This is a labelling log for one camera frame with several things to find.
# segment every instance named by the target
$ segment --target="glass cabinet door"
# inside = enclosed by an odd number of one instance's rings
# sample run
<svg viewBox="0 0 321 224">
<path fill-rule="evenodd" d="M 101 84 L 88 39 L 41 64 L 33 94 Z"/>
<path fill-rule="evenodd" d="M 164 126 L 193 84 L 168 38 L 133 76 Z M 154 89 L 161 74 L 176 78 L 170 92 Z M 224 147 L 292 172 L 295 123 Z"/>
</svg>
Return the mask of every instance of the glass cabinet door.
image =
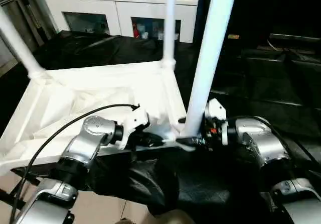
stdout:
<svg viewBox="0 0 321 224">
<path fill-rule="evenodd" d="M 73 32 L 109 34 L 107 19 L 102 14 L 63 12 L 68 26 Z"/>
<path fill-rule="evenodd" d="M 164 39 L 165 4 L 116 2 L 121 34 L 128 37 Z M 197 6 L 175 6 L 176 39 L 193 42 Z"/>
<path fill-rule="evenodd" d="M 164 40 L 164 19 L 131 17 L 135 38 Z M 180 38 L 181 20 L 176 20 L 175 40 Z"/>
</svg>

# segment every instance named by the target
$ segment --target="wall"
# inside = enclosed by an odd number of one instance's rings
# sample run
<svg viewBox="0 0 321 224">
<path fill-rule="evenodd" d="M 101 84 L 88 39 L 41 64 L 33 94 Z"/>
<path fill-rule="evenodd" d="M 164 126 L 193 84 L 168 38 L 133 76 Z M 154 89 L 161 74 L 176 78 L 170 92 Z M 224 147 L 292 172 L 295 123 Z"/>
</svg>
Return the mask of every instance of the wall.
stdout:
<svg viewBox="0 0 321 224">
<path fill-rule="evenodd" d="M 3 40 L 0 38 L 0 67 L 4 66 L 6 63 L 13 59 L 13 55 L 6 47 Z"/>
</svg>

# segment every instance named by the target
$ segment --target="red bottle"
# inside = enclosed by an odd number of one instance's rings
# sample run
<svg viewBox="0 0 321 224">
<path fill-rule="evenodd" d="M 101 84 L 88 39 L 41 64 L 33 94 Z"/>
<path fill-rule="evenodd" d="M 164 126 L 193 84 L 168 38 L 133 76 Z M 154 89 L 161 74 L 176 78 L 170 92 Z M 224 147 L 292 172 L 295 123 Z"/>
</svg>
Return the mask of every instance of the red bottle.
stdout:
<svg viewBox="0 0 321 224">
<path fill-rule="evenodd" d="M 132 24 L 132 27 L 134 28 L 134 37 L 139 38 L 139 31 L 137 30 L 137 25 L 136 23 Z"/>
</svg>

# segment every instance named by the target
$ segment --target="white pole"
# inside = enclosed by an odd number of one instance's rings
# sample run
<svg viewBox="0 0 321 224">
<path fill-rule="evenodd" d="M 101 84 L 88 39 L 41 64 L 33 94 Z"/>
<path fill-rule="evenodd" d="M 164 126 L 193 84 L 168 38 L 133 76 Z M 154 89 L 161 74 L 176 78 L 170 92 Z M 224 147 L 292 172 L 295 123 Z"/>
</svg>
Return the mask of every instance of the white pole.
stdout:
<svg viewBox="0 0 321 224">
<path fill-rule="evenodd" d="M 175 43 L 175 3 L 176 0 L 166 1 L 166 18 L 164 31 L 164 48 L 162 63 L 164 67 L 175 68 L 174 43 Z"/>
<path fill-rule="evenodd" d="M 6 42 L 10 44 L 11 49 L 14 50 L 16 56 L 19 57 L 24 64 L 28 71 L 29 78 L 35 78 L 44 71 L 35 60 L 31 51 L 16 31 L 2 7 L 0 7 L 0 33 L 5 38 Z"/>
<path fill-rule="evenodd" d="M 211 0 L 182 136 L 199 133 L 234 0 Z"/>
</svg>

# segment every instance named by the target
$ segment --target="black cloth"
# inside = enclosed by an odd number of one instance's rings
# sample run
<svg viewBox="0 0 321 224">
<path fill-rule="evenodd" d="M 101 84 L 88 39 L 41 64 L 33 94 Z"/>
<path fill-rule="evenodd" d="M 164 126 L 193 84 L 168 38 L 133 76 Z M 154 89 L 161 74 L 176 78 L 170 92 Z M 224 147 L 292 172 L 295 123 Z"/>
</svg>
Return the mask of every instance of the black cloth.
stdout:
<svg viewBox="0 0 321 224">
<path fill-rule="evenodd" d="M 35 52 L 46 69 L 101 66 L 160 60 L 162 42 L 129 37 L 61 32 Z M 176 43 L 175 75 L 187 108 L 199 47 Z M 262 116 L 282 131 L 297 158 L 309 164 L 294 141 L 321 160 L 319 58 L 289 51 L 223 48 L 210 98 L 228 116 Z M 7 125 L 29 80 L 22 64 L 0 78 L 3 96 L 0 132 Z M 52 165 L 33 172 L 48 174 Z M 86 190 L 147 204 L 152 213 L 181 208 L 197 222 L 268 223 L 270 216 L 256 189 L 257 172 L 231 149 L 192 153 L 164 149 L 98 157 Z"/>
</svg>

